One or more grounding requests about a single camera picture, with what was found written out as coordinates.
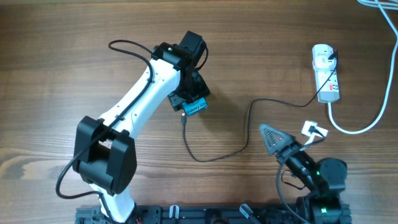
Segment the Galaxy S25 smartphone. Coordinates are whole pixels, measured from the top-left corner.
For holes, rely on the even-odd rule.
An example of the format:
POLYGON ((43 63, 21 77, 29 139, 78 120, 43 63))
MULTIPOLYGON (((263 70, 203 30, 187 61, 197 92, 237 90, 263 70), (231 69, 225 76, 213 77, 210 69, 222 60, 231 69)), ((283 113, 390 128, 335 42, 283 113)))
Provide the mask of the Galaxy S25 smartphone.
POLYGON ((200 111, 206 109, 208 107, 208 103, 207 103, 205 97, 202 97, 190 104, 183 103, 182 106, 183 106, 185 115, 192 116, 192 115, 195 115, 195 114, 199 113, 200 111))

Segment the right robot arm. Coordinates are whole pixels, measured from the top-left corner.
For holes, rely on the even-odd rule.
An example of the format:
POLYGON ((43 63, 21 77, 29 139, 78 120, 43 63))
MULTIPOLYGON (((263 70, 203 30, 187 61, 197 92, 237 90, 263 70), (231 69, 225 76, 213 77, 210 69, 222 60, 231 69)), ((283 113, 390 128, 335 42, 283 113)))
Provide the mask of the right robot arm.
POLYGON ((299 143, 293 135, 268 124, 259 126, 268 155, 275 156, 279 163, 275 183, 285 211, 299 223, 351 223, 349 205, 343 203, 340 197, 340 193, 346 189, 346 162, 332 157, 314 161, 306 149, 324 141, 327 131, 309 121, 303 128, 309 133, 305 144, 299 143), (280 187, 284 166, 310 191, 296 200, 294 208, 285 201, 280 187))

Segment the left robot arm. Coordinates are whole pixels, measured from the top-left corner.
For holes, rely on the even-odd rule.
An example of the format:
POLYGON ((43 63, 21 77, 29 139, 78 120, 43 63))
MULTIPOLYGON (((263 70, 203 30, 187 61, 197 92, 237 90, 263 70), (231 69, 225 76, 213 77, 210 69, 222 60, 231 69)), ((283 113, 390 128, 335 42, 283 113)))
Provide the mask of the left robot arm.
POLYGON ((135 140, 165 98, 187 116, 208 106, 210 91, 198 72, 202 55, 208 55, 206 42, 191 31, 179 44, 155 46, 126 95, 98 119, 85 116, 79 122, 72 167, 101 205, 87 218, 78 210, 77 223, 134 223, 137 208, 128 186, 137 169, 135 140))

